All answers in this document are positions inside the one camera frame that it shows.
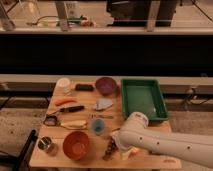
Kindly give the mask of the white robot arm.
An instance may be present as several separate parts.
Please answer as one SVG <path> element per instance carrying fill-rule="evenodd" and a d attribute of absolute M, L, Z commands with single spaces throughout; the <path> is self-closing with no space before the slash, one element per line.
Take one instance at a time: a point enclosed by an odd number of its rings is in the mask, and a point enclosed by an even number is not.
<path fill-rule="evenodd" d="M 119 130 L 111 133 L 119 151 L 144 148 L 213 169 L 213 136 L 153 131 L 148 124 L 145 114 L 133 112 Z"/>

